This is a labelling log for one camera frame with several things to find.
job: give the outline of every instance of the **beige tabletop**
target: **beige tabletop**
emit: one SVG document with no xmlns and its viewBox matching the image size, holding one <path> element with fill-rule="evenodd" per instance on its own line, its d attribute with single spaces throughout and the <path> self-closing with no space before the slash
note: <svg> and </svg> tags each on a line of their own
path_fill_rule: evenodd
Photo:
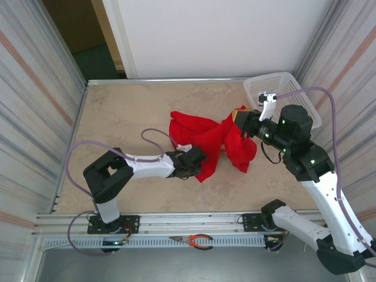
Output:
<svg viewBox="0 0 376 282">
<path fill-rule="evenodd" d="M 215 121 L 225 119 L 234 108 L 249 106 L 242 83 L 181 83 L 162 85 L 90 86 L 76 135 L 76 142 L 95 140 L 120 147 L 133 155 L 157 155 L 158 149 L 140 138 L 147 127 L 169 131 L 170 112 L 177 110 Z M 168 138 L 156 132 L 146 133 L 173 150 Z M 213 176 L 200 183 L 188 180 L 148 178 L 131 180 L 117 196 L 121 212 L 229 212 L 259 210 L 274 199 L 285 201 L 292 209 L 316 209 L 310 195 L 284 165 L 271 164 L 260 150 L 250 163 L 248 173 L 233 167 L 221 153 Z M 83 170 L 105 149 L 82 145 L 73 151 L 69 164 L 72 177 L 88 188 Z M 276 150 L 267 148 L 274 159 Z M 92 209 L 88 196 L 65 179 L 58 213 L 78 213 Z"/>
</svg>

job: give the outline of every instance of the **red-handled pliers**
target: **red-handled pliers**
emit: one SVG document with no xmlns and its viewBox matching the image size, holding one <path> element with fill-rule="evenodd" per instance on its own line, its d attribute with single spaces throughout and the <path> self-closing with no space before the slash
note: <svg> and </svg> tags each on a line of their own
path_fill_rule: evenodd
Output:
<svg viewBox="0 0 376 282">
<path fill-rule="evenodd" d="M 211 250 L 213 248 L 213 246 L 200 246 L 200 245 L 197 245 L 193 240 L 194 239 L 199 239 L 199 238 L 208 239 L 208 240 L 213 241 L 212 237 L 210 237 L 209 235 L 205 235 L 205 234 L 197 234 L 197 235 L 191 235 L 191 236 L 175 236 L 175 237 L 170 237 L 170 239 L 172 239 L 172 240 L 176 240 L 176 241 L 179 241 L 179 242 L 182 242 L 182 243 L 189 243 L 190 246 L 195 247 L 196 249 L 199 249 L 199 250 L 206 251 L 206 250 Z"/>
</svg>

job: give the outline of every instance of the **white basket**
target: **white basket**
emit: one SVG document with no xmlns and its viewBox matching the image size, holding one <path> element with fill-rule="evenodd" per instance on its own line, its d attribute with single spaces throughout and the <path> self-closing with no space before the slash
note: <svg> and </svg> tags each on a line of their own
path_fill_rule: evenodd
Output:
<svg viewBox="0 0 376 282">
<path fill-rule="evenodd" d="M 259 103 L 259 92 L 270 90 L 278 95 L 286 94 L 298 89 L 301 89 L 299 83 L 293 77 L 292 74 L 288 72 L 276 72 L 269 75 L 256 76 L 255 78 L 249 78 L 243 83 L 244 88 L 247 91 L 248 101 L 253 109 L 258 109 L 262 112 L 262 107 L 258 106 Z M 309 116 L 313 120 L 312 129 L 318 128 L 322 124 L 322 120 L 318 115 L 315 107 L 312 105 L 311 101 L 308 99 L 304 92 L 299 94 L 277 100 L 276 111 L 274 112 L 272 121 L 278 122 L 281 109 L 286 105 L 300 105 L 303 106 Z"/>
</svg>

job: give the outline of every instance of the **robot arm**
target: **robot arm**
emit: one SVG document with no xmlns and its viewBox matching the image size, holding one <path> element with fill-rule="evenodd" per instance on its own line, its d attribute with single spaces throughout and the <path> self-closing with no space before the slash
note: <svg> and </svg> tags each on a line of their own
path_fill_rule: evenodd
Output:
<svg viewBox="0 0 376 282">
<path fill-rule="evenodd" d="M 310 140 L 313 121 L 302 106 L 282 108 L 278 123 L 271 120 L 275 94 L 262 93 L 264 110 L 235 110 L 233 120 L 243 137 L 257 136 L 265 144 L 284 153 L 283 163 L 310 193 L 328 228 L 318 226 L 293 212 L 285 203 L 275 200 L 261 209 L 270 227 L 278 226 L 306 242 L 317 252 L 321 263 L 334 274 L 358 270 L 365 265 L 370 252 L 363 243 L 376 249 L 376 242 L 357 219 L 344 194 L 337 199 L 337 174 L 327 152 Z M 343 201 L 351 220 L 364 241 L 359 241 L 338 201 Z"/>
<path fill-rule="evenodd" d="M 93 201 L 98 212 L 109 230 L 117 230 L 120 222 L 119 209 L 115 197 L 130 180 L 144 177 L 178 177 L 187 179 L 201 173 L 201 162 L 206 159 L 205 154 L 196 146 L 187 148 L 187 151 L 177 150 L 166 152 L 159 161 L 153 161 L 160 156 L 132 156 L 124 159 L 117 154 L 108 151 L 103 156 L 90 164 L 83 176 L 93 195 Z"/>
</svg>

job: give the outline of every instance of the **striped wall panel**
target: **striped wall panel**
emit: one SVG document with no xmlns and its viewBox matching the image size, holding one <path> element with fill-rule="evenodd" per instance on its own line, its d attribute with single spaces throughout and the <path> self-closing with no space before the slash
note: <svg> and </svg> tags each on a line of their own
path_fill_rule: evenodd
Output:
<svg viewBox="0 0 376 282">
<path fill-rule="evenodd" d="M 39 0 L 0 4 L 0 281 L 16 281 L 47 213 L 85 81 Z"/>
<path fill-rule="evenodd" d="M 301 81 L 335 97 L 343 189 L 376 236 L 376 1 L 347 1 Z M 328 98 L 310 92 L 323 125 L 314 140 L 333 156 Z"/>
</svg>

